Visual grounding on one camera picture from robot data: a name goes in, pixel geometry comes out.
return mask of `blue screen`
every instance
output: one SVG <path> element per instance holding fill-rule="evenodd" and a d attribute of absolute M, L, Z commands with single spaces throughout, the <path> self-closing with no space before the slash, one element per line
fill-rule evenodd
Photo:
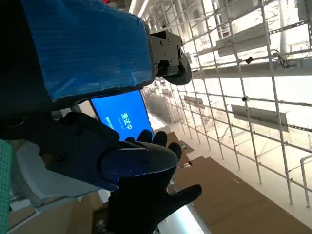
<path fill-rule="evenodd" d="M 139 90 L 91 100 L 101 122 L 117 131 L 120 140 L 137 139 L 142 130 L 153 132 Z"/>

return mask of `blue tape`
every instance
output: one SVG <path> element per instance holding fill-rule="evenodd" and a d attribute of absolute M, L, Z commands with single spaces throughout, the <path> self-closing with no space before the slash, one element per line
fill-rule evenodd
<path fill-rule="evenodd" d="M 143 20 L 99 0 L 22 0 L 52 101 L 152 77 Z"/>

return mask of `chinese characters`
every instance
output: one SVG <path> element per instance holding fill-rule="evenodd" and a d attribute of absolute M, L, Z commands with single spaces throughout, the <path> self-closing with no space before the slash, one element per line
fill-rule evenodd
<path fill-rule="evenodd" d="M 109 126 L 111 129 L 114 129 L 111 120 L 110 120 L 108 117 L 106 117 L 105 119 L 106 119 L 106 121 L 107 121 L 107 123 L 108 123 L 108 126 Z"/>
<path fill-rule="evenodd" d="M 131 121 L 129 120 L 128 113 L 121 114 L 122 120 L 128 130 L 132 129 Z"/>

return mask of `black glove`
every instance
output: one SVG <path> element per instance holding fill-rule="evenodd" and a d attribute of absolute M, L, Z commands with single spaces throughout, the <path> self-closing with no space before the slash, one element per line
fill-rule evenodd
<path fill-rule="evenodd" d="M 166 146 L 165 132 L 152 133 L 144 130 L 137 141 Z M 177 143 L 168 147 L 180 160 L 181 148 Z M 163 172 L 121 178 L 119 190 L 113 192 L 108 203 L 106 229 L 115 234 L 150 234 L 157 225 L 182 206 L 193 202 L 201 195 L 201 186 L 193 185 L 170 195 L 166 189 L 176 167 Z"/>

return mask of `green cutting mat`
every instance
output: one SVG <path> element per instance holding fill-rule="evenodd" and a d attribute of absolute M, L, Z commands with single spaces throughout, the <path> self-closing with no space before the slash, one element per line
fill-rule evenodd
<path fill-rule="evenodd" d="M 0 140 L 0 234 L 7 233 L 10 187 L 11 187 L 12 147 Z"/>

